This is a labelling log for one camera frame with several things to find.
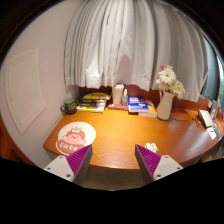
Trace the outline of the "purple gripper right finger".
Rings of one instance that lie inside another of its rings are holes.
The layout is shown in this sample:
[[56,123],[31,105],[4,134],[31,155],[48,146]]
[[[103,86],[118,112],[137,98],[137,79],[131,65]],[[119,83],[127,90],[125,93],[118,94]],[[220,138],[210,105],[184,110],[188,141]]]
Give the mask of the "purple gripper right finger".
[[145,184],[152,183],[182,169],[169,155],[159,156],[149,149],[135,145],[135,157]]

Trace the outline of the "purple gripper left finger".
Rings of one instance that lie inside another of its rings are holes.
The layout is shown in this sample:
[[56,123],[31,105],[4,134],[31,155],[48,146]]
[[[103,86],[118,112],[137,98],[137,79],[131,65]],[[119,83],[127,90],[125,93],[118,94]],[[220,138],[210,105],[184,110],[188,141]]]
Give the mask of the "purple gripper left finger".
[[59,155],[44,170],[81,186],[92,155],[92,145],[87,145],[69,156]]

